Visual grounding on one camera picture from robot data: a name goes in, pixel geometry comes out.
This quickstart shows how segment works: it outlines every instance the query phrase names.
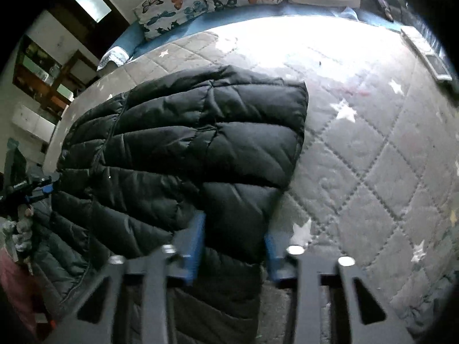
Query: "mattress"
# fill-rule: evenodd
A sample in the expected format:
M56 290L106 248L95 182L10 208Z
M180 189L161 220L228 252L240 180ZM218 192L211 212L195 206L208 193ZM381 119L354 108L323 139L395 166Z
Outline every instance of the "mattress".
M73 121L114 94L197 66L232 64L305 81L305 142L271 227L307 252L354 257L416 336L447 296L459 251L459 117L399 34L346 19L270 17L163 45L102 78L66 110L44 168ZM324 291L324 337L329 304ZM259 343L283 338L289 295L263 286Z

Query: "quilted jacket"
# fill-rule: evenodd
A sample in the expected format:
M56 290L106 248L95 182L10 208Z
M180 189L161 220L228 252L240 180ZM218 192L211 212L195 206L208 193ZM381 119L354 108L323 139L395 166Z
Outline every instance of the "quilted jacket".
M304 83L205 67L140 84L79 118L59 189L36 210L34 272L51 313L62 317L109 256L149 254L202 209L198 279L170 292L178 342L252 342L263 236L301 152L307 106Z

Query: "black metal frame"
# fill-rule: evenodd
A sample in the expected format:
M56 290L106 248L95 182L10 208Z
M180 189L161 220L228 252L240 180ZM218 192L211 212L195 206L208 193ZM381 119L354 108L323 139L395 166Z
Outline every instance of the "black metal frame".
M335 321L346 324L334 332L334 343L414 343L402 321L383 296L374 289L351 257L337 261L289 247L284 233L266 236L268 272L278 288L294 288L295 296L287 325L285 344L320 344L320 286L330 286Z
M189 285L196 277L204 245L204 221L204 213L197 211L189 227L175 233L172 244L148 256L131 260L112 256L45 343L127 343L130 311L126 282L131 277L143 277L141 342L175 343L166 289Z

